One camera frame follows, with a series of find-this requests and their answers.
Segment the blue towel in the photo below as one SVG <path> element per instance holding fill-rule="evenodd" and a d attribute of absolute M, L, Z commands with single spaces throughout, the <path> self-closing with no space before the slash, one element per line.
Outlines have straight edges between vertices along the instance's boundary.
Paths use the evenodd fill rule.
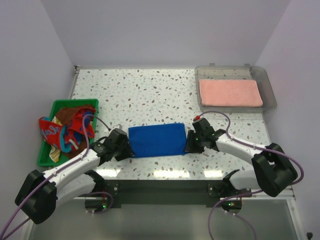
<path fill-rule="evenodd" d="M 187 136 L 183 123 L 134 126 L 128 129 L 134 158 L 185 155 Z"/>

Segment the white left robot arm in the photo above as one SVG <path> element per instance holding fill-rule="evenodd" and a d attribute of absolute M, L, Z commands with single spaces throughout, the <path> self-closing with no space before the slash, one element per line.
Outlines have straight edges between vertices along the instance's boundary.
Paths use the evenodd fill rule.
<path fill-rule="evenodd" d="M 98 166 L 133 156 L 127 133 L 114 128 L 104 142 L 93 142 L 71 160 L 44 172 L 30 172 L 14 202 L 35 224 L 43 223 L 65 202 L 103 193 L 103 179 L 94 171 Z"/>

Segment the pink towel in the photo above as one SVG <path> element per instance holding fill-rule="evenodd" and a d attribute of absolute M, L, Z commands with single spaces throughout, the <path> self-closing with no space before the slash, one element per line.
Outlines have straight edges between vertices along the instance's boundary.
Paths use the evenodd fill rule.
<path fill-rule="evenodd" d="M 252 79 L 201 79 L 200 102 L 206 107 L 261 107 L 263 100 Z"/>

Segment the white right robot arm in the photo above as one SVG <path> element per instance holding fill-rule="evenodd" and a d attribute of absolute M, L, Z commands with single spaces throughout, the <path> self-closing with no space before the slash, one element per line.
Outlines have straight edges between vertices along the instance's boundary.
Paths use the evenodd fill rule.
<path fill-rule="evenodd" d="M 197 116 L 189 130 L 184 151 L 203 153 L 205 148 L 232 155 L 252 165 L 253 170 L 238 169 L 224 177 L 223 192 L 235 196 L 242 189 L 260 189 L 271 197 L 278 196 L 292 185 L 298 173 L 282 148 L 275 143 L 256 145 L 227 134 L 226 130 L 214 128 L 204 117 Z"/>

